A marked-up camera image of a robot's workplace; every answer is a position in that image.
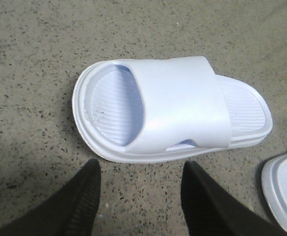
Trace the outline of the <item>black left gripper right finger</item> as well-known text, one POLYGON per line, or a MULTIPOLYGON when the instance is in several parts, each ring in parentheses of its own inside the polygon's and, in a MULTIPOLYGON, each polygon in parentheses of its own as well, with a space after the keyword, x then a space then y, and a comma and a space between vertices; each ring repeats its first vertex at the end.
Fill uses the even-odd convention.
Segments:
POLYGON ((184 164, 181 207, 191 236, 286 236, 223 189, 197 162, 184 164))

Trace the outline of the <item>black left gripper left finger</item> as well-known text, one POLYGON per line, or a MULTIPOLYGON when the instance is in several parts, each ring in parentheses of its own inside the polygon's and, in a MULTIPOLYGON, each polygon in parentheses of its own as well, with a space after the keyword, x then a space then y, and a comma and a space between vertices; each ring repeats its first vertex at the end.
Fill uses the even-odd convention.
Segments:
POLYGON ((0 236, 89 236, 100 193, 100 165, 91 159, 49 199, 0 228, 0 236))

